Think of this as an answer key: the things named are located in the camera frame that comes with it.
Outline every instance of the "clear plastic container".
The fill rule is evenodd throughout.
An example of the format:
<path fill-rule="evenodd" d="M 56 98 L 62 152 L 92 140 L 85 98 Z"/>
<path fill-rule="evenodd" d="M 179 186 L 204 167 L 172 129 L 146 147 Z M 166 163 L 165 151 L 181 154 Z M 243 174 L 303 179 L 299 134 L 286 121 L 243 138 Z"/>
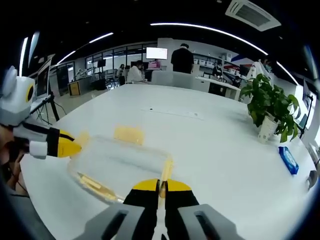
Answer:
<path fill-rule="evenodd" d="M 70 160 L 68 172 L 95 196 L 122 203 L 137 183 L 161 179 L 169 158 L 154 148 L 97 135 Z"/>

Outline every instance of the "white table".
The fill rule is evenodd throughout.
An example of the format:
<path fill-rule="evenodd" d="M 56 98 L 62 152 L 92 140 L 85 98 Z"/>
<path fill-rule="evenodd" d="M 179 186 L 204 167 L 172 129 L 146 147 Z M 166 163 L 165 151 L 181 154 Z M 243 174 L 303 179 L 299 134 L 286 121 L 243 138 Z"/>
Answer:
<path fill-rule="evenodd" d="M 213 83 L 213 84 L 216 84 L 216 85 L 219 85 L 219 86 L 222 86 L 222 87 L 226 87 L 225 97 L 226 98 L 231 98 L 232 97 L 236 101 L 239 100 L 241 89 L 236 87 L 236 86 L 232 86 L 229 83 L 217 81 L 217 80 L 206 78 L 206 77 L 202 77 L 202 76 L 197 76 L 195 79 L 196 80 L 200 80 L 200 81 L 206 81 L 206 82 L 209 82 L 209 83 Z"/>
<path fill-rule="evenodd" d="M 233 221 L 247 240 L 284 239 L 315 196 L 316 187 L 306 190 L 315 166 L 300 139 L 286 144 L 299 164 L 292 176 L 278 154 L 279 139 L 259 143 L 241 102 L 189 89 L 127 84 L 83 104 L 55 127 L 75 136 L 87 130 L 112 138 L 117 125 L 141 127 L 145 146 L 171 153 L 174 178 L 188 184 L 200 204 Z M 32 203 L 57 240 L 81 235 L 86 222 L 108 207 L 68 176 L 67 162 L 29 155 L 21 162 Z"/>

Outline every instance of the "black ceiling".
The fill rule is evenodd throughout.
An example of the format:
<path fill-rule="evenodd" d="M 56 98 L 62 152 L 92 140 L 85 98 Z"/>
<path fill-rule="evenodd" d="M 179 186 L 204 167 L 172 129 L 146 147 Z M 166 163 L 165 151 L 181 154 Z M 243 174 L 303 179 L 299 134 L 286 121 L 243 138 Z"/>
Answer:
<path fill-rule="evenodd" d="M 217 3 L 217 0 L 130 0 L 114 4 L 109 1 L 77 3 L 70 7 L 52 4 L 52 7 L 46 6 L 43 9 L 41 6 L 30 5 L 21 9 L 16 7 L 19 16 L 15 18 L 16 22 L 7 21 L 2 28 L 2 33 L 9 36 L 5 47 L 5 53 L 9 56 L 8 65 L 17 65 L 20 56 L 17 48 L 20 48 L 24 37 L 32 37 L 35 31 L 40 31 L 40 37 L 33 56 L 40 58 L 55 54 L 53 63 L 84 45 L 67 60 L 123 44 L 154 41 L 159 37 L 207 43 L 252 60 L 262 57 L 262 53 L 253 47 L 220 33 L 192 27 L 150 26 L 150 23 L 156 22 L 179 22 L 213 27 L 237 35 L 275 55 L 289 71 L 313 78 L 302 55 L 303 45 L 309 44 L 315 57 L 320 56 L 314 30 L 317 28 L 316 10 L 308 5 L 308 1 L 303 1 L 304 4 L 292 2 L 289 5 L 287 1 L 252 0 L 282 24 L 264 32 L 226 16 L 230 2 L 231 0 L 222 0 L 222 3 Z M 90 40 L 109 32 L 114 35 L 86 45 Z M 39 68 L 38 60 L 32 61 L 29 73 Z M 292 82 L 282 70 L 279 73 L 277 71 L 276 75 Z"/>

